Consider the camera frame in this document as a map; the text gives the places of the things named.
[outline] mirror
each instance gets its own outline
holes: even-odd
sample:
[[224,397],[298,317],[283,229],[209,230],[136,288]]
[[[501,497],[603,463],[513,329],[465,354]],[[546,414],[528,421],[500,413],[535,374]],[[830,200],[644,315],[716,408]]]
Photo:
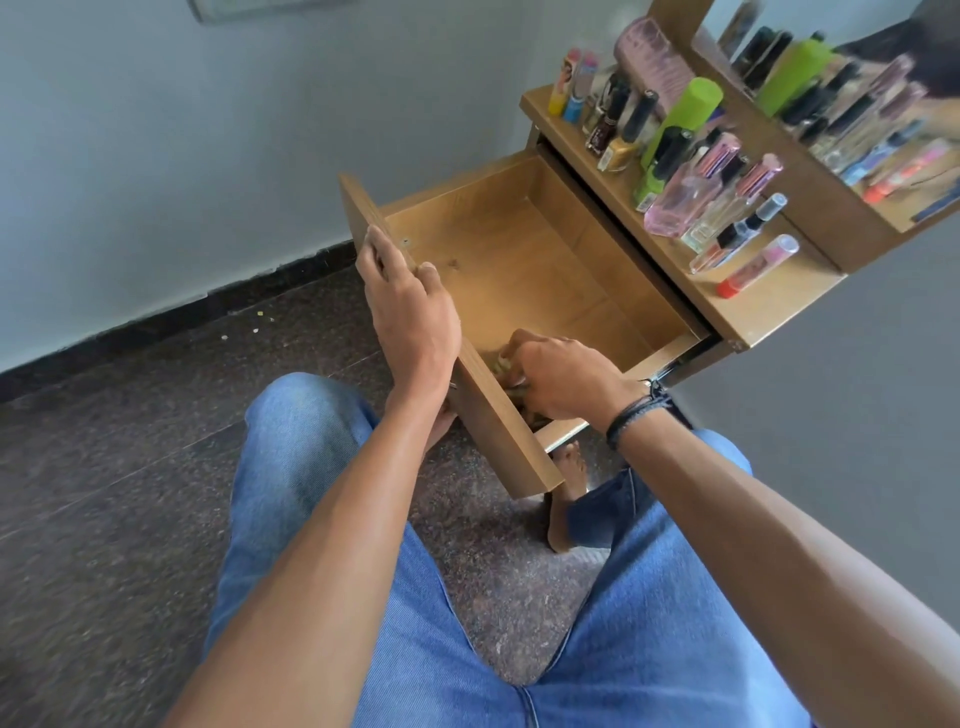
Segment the mirror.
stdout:
[[960,199],[956,0],[716,0],[698,39],[702,57],[897,230]]

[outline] bare foot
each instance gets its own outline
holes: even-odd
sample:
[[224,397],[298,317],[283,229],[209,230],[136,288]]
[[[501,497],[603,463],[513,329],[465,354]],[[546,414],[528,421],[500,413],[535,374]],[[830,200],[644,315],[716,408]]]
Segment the bare foot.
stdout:
[[553,490],[550,502],[550,525],[546,541],[557,553],[567,553],[576,544],[566,530],[566,511],[570,503],[587,494],[587,463],[580,454],[580,443],[570,443],[554,451],[553,462],[564,475],[565,483]]

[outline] right hand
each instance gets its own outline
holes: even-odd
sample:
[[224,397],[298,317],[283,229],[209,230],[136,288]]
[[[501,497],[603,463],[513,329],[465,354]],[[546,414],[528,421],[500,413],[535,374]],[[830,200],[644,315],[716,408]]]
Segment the right hand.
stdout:
[[500,355],[511,362],[500,384],[525,383],[524,404],[551,420],[581,418],[606,432],[624,407],[649,393],[645,383],[626,378],[602,353],[573,339],[519,328]]

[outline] granite floor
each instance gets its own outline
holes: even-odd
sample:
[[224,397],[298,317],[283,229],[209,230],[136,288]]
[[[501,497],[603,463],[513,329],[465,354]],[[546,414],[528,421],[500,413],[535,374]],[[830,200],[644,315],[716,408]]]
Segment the granite floor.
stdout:
[[[244,409],[294,371],[382,407],[390,373],[352,269],[0,405],[0,724],[159,722],[200,656]],[[618,467],[581,443],[595,482]],[[601,557],[554,555],[542,501],[510,500],[460,427],[410,519],[481,656],[536,679]]]

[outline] white wall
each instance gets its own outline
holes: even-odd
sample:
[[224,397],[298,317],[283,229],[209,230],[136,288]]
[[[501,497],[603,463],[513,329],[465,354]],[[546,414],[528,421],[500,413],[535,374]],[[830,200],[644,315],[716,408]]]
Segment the white wall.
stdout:
[[954,215],[677,397],[960,628],[958,245]]
[[519,149],[520,93],[649,4],[4,3],[0,371],[348,239],[338,171],[387,202]]

